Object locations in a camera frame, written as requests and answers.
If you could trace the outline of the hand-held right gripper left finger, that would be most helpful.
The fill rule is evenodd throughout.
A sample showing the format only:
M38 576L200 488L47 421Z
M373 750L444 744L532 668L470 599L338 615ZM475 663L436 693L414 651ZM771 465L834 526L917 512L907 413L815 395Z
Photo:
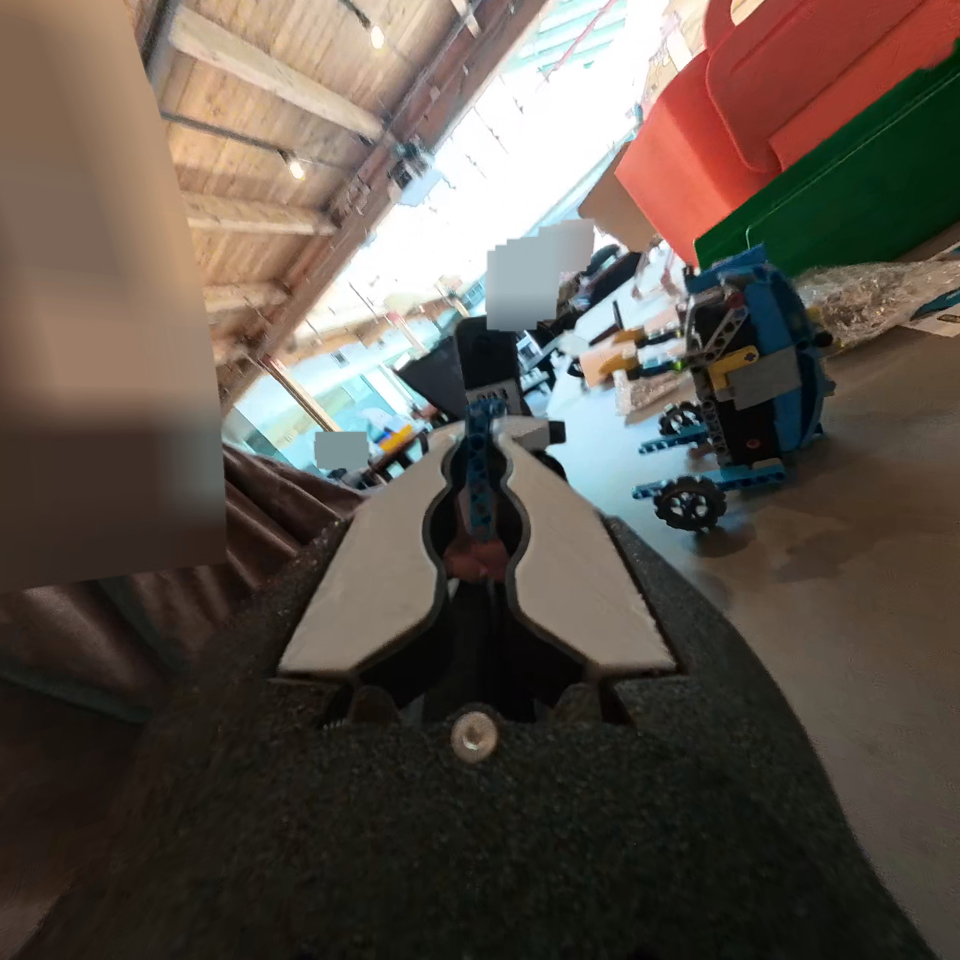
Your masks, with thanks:
M459 428L434 431L421 459L357 510L279 659L278 678L355 681L426 629L446 584L428 520L451 489L445 466L459 445Z

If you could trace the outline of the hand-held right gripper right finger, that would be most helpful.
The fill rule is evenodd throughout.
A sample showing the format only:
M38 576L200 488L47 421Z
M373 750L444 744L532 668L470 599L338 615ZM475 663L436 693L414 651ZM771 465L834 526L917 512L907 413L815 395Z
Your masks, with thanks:
M510 434L504 498L521 520L506 586L511 608L589 678L672 674L678 663L593 504Z

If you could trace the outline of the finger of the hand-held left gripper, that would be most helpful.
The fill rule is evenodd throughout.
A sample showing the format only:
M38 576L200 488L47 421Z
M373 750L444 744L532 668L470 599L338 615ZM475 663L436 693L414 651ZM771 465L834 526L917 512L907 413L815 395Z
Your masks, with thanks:
M549 452L552 447L564 445L568 440L567 426L563 421L503 416L498 419L498 435L510 438L553 474L567 476L563 465Z

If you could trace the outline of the blue beam with holes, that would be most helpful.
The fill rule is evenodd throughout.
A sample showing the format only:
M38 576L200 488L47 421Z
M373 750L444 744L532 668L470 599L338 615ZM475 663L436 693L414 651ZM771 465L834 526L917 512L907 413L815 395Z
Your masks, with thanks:
M490 452L495 421L506 416L505 400L496 395L470 402L465 414L466 530L479 544L489 543L496 534L494 491L491 485Z

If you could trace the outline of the grey desk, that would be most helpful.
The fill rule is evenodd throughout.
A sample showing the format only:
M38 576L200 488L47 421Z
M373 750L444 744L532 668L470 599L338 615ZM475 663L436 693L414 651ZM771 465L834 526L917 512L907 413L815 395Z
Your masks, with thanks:
M635 485L710 469L641 457L677 390L627 419L560 359L548 416L571 484L726 614L805 726L883 881L958 958L958 323L895 327L830 358L825 438L718 531L673 531Z

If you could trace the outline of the person's left hand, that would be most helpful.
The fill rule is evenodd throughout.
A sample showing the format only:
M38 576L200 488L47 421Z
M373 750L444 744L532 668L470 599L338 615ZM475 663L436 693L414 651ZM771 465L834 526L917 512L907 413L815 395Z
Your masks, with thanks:
M506 579L510 554L499 538L479 541L460 536L451 541L442 555L445 574L463 583L503 583Z

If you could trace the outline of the black office chair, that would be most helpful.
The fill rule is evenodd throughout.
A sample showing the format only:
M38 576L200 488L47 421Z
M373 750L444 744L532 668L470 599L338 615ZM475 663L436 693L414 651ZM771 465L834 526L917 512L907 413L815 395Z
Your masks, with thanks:
M469 405L459 352L453 337L394 372L400 381L450 422L461 422Z

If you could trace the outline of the large bubble wrap bag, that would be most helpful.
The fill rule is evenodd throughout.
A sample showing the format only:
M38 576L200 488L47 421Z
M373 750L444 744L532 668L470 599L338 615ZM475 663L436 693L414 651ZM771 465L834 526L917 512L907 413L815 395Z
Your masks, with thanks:
M641 372L640 368L619 369L612 375L614 409L620 417L630 417L692 382L689 372L673 369L654 376L630 378L630 374Z

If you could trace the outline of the white ceiling unit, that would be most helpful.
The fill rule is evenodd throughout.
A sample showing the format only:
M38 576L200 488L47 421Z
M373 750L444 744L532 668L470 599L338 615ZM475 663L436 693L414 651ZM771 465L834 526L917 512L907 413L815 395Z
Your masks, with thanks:
M388 191L400 207L415 208L445 177L436 167L433 153L418 140L396 143L388 169Z

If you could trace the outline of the blue toy robot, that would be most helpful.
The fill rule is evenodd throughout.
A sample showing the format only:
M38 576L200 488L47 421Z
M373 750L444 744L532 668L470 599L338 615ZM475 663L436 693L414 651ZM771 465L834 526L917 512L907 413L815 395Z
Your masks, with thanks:
M665 408L658 438L638 452L705 444L716 468L641 484L631 494L651 501L668 527L702 533L726 514L728 493L782 484L785 456L824 435L823 407L834 382L822 357L834 338L763 245L705 270L686 267L683 282L678 322L638 342L643 349L678 342L682 351L634 355L626 376L634 383L688 375L695 398Z

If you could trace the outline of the orange sofa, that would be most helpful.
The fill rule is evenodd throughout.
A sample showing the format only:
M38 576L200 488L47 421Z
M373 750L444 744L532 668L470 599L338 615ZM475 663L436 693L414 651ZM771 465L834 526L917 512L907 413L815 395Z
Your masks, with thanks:
M710 231L885 95L958 51L956 1L769 1L735 22L708 2L702 52L666 86L615 175L689 266L729 256Z

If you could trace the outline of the small bubble wrap bag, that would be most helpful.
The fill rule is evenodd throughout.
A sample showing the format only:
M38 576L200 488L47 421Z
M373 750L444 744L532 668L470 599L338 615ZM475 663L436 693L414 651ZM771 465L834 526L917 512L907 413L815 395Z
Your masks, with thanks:
M794 278L814 323L848 350L935 307L958 303L958 254L916 262L871 262L807 270Z

